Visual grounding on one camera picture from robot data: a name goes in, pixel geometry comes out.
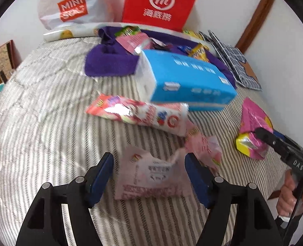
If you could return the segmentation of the person's right hand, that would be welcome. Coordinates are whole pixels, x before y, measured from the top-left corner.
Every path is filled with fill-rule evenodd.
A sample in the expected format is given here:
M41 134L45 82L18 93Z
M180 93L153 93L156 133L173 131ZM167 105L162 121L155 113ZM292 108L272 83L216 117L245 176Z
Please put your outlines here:
M289 217L293 213L293 209L297 202L297 199L293 195L293 191L296 188L295 181L291 174L291 169L285 172L284 184L280 189L279 199L276 205L276 210L279 216ZM303 213L303 195L301 197L301 206L295 212L295 215L301 215Z

